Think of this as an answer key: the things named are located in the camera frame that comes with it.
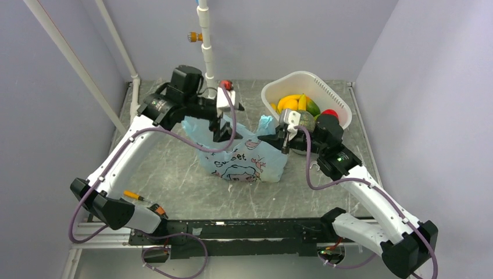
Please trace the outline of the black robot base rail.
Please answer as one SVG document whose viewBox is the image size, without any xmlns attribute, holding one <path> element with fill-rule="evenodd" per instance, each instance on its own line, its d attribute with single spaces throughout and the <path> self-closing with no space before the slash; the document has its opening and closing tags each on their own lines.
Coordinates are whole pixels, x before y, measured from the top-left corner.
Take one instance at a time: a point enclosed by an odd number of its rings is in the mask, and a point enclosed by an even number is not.
<svg viewBox="0 0 493 279">
<path fill-rule="evenodd" d="M 165 246 L 172 259 L 212 256 L 285 255 L 317 256 L 345 242 L 323 232 L 320 218 L 169 220 L 162 232 L 150 237 L 132 230 L 131 246 Z"/>
</svg>

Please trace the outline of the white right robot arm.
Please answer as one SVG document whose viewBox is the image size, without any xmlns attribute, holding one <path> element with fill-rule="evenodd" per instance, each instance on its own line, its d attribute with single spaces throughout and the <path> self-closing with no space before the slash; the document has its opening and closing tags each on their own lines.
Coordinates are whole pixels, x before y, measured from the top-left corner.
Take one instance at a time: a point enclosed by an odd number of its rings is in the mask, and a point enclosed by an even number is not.
<svg viewBox="0 0 493 279">
<path fill-rule="evenodd" d="M 437 226 L 430 220 L 420 221 L 392 198 L 343 144 L 343 133 L 334 115 L 320 115 L 313 131 L 309 131 L 301 124 L 300 113 L 284 111 L 274 134 L 259 139 L 283 154 L 292 149 L 304 151 L 310 189 L 318 191 L 340 185 L 376 221 L 370 224 L 344 209 L 333 208 L 320 218 L 320 233 L 325 240 L 341 237 L 358 243 L 381 257 L 387 269 L 399 278 L 418 278 L 416 270 L 430 260 L 432 278 L 437 278 Z"/>
</svg>

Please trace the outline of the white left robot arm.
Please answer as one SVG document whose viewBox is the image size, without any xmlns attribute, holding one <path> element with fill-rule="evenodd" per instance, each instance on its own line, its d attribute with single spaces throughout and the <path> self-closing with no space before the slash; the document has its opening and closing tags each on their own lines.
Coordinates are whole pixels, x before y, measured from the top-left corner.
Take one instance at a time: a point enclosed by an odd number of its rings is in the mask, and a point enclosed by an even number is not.
<svg viewBox="0 0 493 279">
<path fill-rule="evenodd" d="M 130 177 L 161 135 L 170 135 L 200 151 L 210 151 L 172 132 L 186 117 L 207 120 L 213 141 L 226 141 L 227 148 L 241 138 L 236 131 L 235 111 L 244 108 L 232 82 L 219 82 L 216 96 L 210 99 L 199 93 L 203 80 L 199 69 L 180 65 L 173 70 L 169 82 L 144 99 L 128 131 L 104 162 L 88 178 L 76 178 L 71 183 L 70 190 L 79 201 L 77 210 L 86 209 L 113 230 L 140 230 L 152 244 L 166 239 L 164 214 L 152 206 L 127 202 L 122 196 Z"/>
</svg>

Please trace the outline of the light blue plastic bag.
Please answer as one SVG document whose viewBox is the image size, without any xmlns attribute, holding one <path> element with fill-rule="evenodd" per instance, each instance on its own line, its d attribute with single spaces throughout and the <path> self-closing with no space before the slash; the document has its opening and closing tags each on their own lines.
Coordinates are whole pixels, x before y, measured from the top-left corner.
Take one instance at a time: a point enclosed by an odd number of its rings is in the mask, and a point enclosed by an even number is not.
<svg viewBox="0 0 493 279">
<path fill-rule="evenodd" d="M 235 140 L 225 151 L 204 152 L 196 150 L 201 166 L 210 174 L 224 180 L 276 183 L 284 172 L 288 156 L 258 139 L 261 135 L 274 134 L 275 119 L 261 116 L 255 132 L 237 123 Z"/>
</svg>

